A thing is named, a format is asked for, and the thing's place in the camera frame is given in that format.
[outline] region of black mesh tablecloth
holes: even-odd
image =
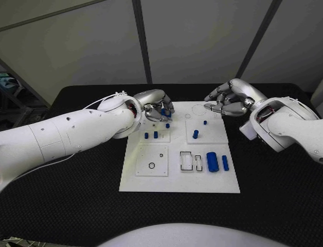
[[[293,84],[254,86],[268,98],[290,96],[310,105]],[[134,95],[163,89],[173,101],[202,101],[215,87],[71,86],[61,91],[49,117],[116,91]],[[323,246],[323,165],[299,145],[276,153],[260,140],[248,141],[238,130],[248,116],[224,117],[241,194],[118,192],[127,139],[113,139],[9,185],[0,194],[0,233],[94,246],[143,226],[189,222],[247,231],[290,246]]]

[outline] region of table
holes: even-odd
[[[256,84],[268,98],[310,105],[293,84]],[[48,117],[116,91],[163,89],[199,101],[217,84],[87,85],[62,89]],[[0,233],[40,242],[97,246],[143,226],[188,222],[225,226],[290,246],[323,246],[323,165],[299,145],[276,153],[248,141],[243,117],[224,117],[241,194],[118,192],[127,139],[113,139],[13,182],[0,194]]]

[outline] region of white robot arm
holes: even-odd
[[[160,114],[162,107],[175,112],[163,90],[146,91],[134,97],[123,92],[104,100],[97,110],[82,109],[1,131],[0,192],[43,163],[88,150],[111,138],[127,137],[140,127],[143,111],[149,120],[170,122],[172,119]]]
[[[250,120],[240,128],[250,140],[258,137],[277,152],[299,143],[313,160],[323,164],[323,119],[305,104],[289,97],[267,99],[240,79],[221,85],[205,101],[215,97],[227,100],[219,101],[218,105],[206,104],[208,110],[228,116],[244,115],[248,109],[253,111]]]

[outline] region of blue cylinder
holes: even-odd
[[[215,152],[209,152],[206,154],[208,157],[208,170],[211,172],[219,171],[219,163],[218,163],[218,157]]]
[[[193,131],[193,139],[198,139],[198,136],[199,136],[199,131],[195,130],[195,131]]]
[[[225,155],[222,155],[222,162],[224,162],[224,169],[225,169],[225,171],[230,171],[228,161],[227,161],[227,156]]]

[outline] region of white board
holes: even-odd
[[[140,130],[128,136],[120,191],[240,193],[221,115],[204,110],[204,102],[173,104],[176,112],[170,128],[166,123],[143,117]],[[192,138],[193,128],[199,130],[198,139]],[[180,170],[180,152],[192,152],[192,171]],[[208,170],[209,152],[218,156],[218,172]],[[196,155],[202,159],[202,171],[196,171]],[[230,171],[224,170],[222,155],[228,158]]]

